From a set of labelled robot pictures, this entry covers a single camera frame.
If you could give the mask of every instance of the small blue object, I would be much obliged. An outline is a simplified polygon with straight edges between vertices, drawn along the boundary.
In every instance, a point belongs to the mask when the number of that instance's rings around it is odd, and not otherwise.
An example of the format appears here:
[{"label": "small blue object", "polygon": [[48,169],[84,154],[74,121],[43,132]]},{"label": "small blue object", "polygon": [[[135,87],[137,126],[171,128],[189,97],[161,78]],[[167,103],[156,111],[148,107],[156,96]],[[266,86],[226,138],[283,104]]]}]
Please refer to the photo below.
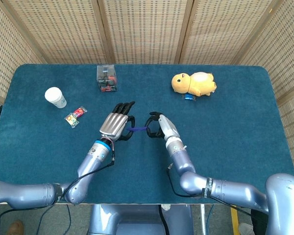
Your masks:
[{"label": "small blue object", "polygon": [[195,95],[192,95],[192,94],[189,94],[189,93],[183,94],[182,95],[182,98],[183,99],[187,99],[187,100],[196,101],[196,96]]},{"label": "small blue object", "polygon": [[143,127],[128,127],[127,130],[128,131],[133,131],[133,132],[145,131],[145,130],[147,130],[147,127],[146,126],[143,126]]}]

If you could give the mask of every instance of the paper cup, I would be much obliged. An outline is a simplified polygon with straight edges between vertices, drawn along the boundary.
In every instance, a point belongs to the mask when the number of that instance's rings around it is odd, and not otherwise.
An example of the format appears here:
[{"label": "paper cup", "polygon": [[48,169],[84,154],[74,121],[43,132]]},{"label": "paper cup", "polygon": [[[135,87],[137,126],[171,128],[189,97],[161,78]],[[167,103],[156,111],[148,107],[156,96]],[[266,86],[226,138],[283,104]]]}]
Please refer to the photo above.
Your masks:
[{"label": "paper cup", "polygon": [[54,104],[56,107],[62,109],[67,105],[67,101],[65,100],[62,92],[57,87],[50,87],[45,92],[45,98],[50,103]]}]

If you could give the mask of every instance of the candy wrapper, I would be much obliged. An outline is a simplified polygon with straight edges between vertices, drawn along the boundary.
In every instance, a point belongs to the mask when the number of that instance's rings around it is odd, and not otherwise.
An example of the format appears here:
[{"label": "candy wrapper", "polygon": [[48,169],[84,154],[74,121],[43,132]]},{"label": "candy wrapper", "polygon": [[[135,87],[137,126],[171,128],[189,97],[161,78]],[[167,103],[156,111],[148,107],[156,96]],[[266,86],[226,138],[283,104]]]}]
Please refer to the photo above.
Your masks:
[{"label": "candy wrapper", "polygon": [[75,118],[75,116],[70,113],[65,117],[65,120],[71,125],[72,128],[76,127],[79,124],[79,121]]},{"label": "candy wrapper", "polygon": [[83,106],[81,106],[80,108],[76,109],[72,114],[75,118],[78,118],[86,112],[87,110]]}]

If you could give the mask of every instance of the rubik's cube box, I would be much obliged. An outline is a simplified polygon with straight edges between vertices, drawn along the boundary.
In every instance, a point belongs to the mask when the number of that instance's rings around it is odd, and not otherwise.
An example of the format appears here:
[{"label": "rubik's cube box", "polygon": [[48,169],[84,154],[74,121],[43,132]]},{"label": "rubik's cube box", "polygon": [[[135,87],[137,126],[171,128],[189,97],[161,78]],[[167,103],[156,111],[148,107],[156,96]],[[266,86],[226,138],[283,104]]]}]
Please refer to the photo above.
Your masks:
[{"label": "rubik's cube box", "polygon": [[114,92],[117,90],[117,76],[114,65],[97,66],[97,82],[102,92]]}]

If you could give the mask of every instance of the yellow plush toy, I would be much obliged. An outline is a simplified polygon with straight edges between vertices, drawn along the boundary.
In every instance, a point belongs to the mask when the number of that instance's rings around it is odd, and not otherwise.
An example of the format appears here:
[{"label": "yellow plush toy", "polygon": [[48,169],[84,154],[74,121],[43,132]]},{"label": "yellow plush toy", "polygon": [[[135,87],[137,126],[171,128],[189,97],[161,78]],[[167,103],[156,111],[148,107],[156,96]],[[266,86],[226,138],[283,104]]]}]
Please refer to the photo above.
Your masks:
[{"label": "yellow plush toy", "polygon": [[175,75],[171,81],[175,92],[190,93],[196,96],[210,95],[217,88],[211,73],[196,72],[192,76],[186,73]]}]

